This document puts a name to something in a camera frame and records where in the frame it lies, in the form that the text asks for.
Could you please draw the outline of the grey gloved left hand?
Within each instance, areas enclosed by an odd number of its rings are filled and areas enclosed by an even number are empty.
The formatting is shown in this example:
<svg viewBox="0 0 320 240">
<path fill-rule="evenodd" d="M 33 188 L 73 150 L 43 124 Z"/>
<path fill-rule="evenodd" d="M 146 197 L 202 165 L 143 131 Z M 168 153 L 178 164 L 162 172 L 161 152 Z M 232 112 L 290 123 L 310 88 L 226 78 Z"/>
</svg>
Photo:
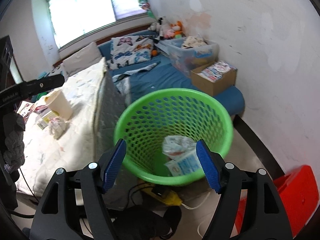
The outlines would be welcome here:
<svg viewBox="0 0 320 240">
<path fill-rule="evenodd" d="M 23 135 L 25 122 L 21 115 L 11 112 L 1 118 L 1 154 L 4 169 L 17 171 L 25 162 Z"/>
</svg>

